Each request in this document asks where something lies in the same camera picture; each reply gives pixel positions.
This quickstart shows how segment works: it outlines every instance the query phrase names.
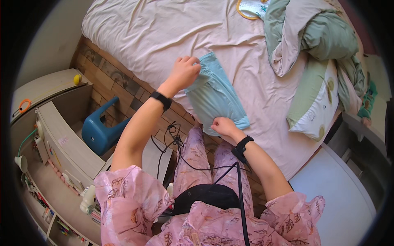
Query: pink floral pajamas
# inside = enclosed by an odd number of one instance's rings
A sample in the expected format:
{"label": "pink floral pajamas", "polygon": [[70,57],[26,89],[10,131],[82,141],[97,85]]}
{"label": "pink floral pajamas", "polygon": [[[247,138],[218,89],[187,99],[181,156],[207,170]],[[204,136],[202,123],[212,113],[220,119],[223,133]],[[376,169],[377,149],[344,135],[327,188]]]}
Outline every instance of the pink floral pajamas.
{"label": "pink floral pajamas", "polygon": [[[215,152],[214,166],[231,166],[236,158],[231,146],[223,142]],[[209,168],[202,131],[192,128],[182,156],[195,168]],[[174,196],[197,184],[211,184],[227,168],[213,172],[198,171],[181,162],[176,169]],[[237,171],[231,170],[219,184],[238,194]],[[137,166],[115,172],[100,173],[95,178],[96,197],[101,205],[101,243],[114,245],[245,245],[239,209],[223,210],[196,201],[188,214],[173,216],[153,236],[155,218],[173,203],[173,198],[154,177]],[[317,196],[306,201],[306,195],[290,192],[266,203],[260,218],[253,216],[249,182],[242,172],[246,224],[252,246],[313,245],[320,246],[316,223],[323,213],[325,200]]]}

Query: power cord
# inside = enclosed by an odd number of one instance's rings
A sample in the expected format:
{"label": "power cord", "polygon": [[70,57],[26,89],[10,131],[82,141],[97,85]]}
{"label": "power cord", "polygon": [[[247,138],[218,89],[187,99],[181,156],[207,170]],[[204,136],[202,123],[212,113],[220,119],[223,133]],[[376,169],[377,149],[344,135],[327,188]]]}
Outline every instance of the power cord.
{"label": "power cord", "polygon": [[[156,148],[158,148],[161,151],[161,155],[160,155],[160,158],[159,158],[159,164],[157,166],[157,179],[159,179],[159,168],[160,168],[160,162],[162,160],[162,156],[163,156],[163,154],[165,152],[167,152],[167,149],[171,145],[177,145],[178,146],[178,156],[179,157],[178,157],[178,160],[177,160],[177,165],[179,164],[180,159],[182,159],[188,166],[190,166],[194,170],[199,170],[199,171],[207,171],[207,170],[215,170],[215,169],[225,168],[225,167],[229,167],[229,168],[233,167],[233,166],[220,166],[220,167],[215,167],[215,168],[203,168],[203,169],[193,167],[182,156],[182,151],[181,151],[180,148],[181,147],[183,148],[184,144],[182,142],[182,139],[180,138],[179,131],[180,131],[180,124],[179,123],[175,123],[175,121],[167,126],[167,130],[164,133],[164,145],[165,145],[164,150],[160,149],[160,147],[153,140],[153,136],[151,135],[152,142],[155,144]],[[169,143],[168,145],[165,142],[165,135],[167,134],[167,132],[171,135],[171,137],[173,139],[173,141],[171,143]],[[244,169],[244,168],[240,168],[240,169],[245,170],[246,172],[252,173],[251,172],[252,168],[250,168],[249,164],[246,163],[246,165],[247,165],[249,170]]]}

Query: yellow ball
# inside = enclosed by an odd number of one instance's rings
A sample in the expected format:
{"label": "yellow ball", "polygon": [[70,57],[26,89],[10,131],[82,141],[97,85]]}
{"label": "yellow ball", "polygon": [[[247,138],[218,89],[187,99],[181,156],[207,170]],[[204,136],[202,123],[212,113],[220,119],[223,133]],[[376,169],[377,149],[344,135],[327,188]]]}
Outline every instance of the yellow ball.
{"label": "yellow ball", "polygon": [[77,74],[77,75],[74,77],[74,84],[75,84],[75,85],[78,85],[79,82],[81,82],[81,80],[82,80],[82,76],[81,76],[80,74]]}

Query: black smartwatch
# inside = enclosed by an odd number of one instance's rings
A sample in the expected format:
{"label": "black smartwatch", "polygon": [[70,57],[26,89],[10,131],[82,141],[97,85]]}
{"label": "black smartwatch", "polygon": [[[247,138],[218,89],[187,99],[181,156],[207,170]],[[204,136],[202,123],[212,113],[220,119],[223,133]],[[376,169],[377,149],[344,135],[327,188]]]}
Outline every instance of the black smartwatch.
{"label": "black smartwatch", "polygon": [[167,109],[171,107],[172,100],[170,98],[166,98],[165,96],[163,96],[157,91],[152,92],[150,97],[153,97],[162,102],[164,112],[166,112]]}
{"label": "black smartwatch", "polygon": [[235,146],[232,150],[231,153],[242,163],[247,163],[247,160],[243,153],[245,152],[245,144],[247,144],[249,141],[254,141],[254,139],[251,136],[246,136],[244,139],[242,139],[237,146]]}

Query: green cord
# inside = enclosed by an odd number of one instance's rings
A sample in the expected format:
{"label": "green cord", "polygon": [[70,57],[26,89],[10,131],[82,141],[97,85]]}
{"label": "green cord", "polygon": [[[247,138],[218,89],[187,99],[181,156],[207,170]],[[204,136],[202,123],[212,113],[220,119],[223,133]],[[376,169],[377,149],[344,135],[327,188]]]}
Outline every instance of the green cord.
{"label": "green cord", "polygon": [[20,153],[20,148],[22,148],[22,144],[23,144],[31,135],[33,135],[33,133],[35,133],[36,131],[37,131],[37,128],[36,128],[32,133],[30,133],[30,134],[25,138],[25,140],[22,141],[22,143],[21,143],[20,146],[19,146],[18,157],[19,157],[19,153]]}

